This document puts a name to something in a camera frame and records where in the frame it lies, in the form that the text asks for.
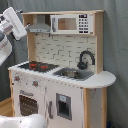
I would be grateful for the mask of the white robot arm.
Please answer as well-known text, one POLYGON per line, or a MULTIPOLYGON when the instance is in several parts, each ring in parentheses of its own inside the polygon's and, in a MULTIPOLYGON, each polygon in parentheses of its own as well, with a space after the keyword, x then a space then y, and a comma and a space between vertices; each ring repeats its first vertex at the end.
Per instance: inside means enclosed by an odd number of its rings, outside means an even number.
POLYGON ((12 7, 0 14, 0 66, 12 52, 12 45, 7 36, 12 33, 16 40, 20 40, 27 34, 26 28, 17 16, 18 11, 12 7))

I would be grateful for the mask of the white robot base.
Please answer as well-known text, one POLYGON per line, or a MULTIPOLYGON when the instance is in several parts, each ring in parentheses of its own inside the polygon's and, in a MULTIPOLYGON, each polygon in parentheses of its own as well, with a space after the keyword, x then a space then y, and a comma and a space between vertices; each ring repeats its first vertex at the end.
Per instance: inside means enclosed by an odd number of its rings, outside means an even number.
POLYGON ((0 116, 0 128, 47 128, 47 123, 39 114, 22 117, 0 116))

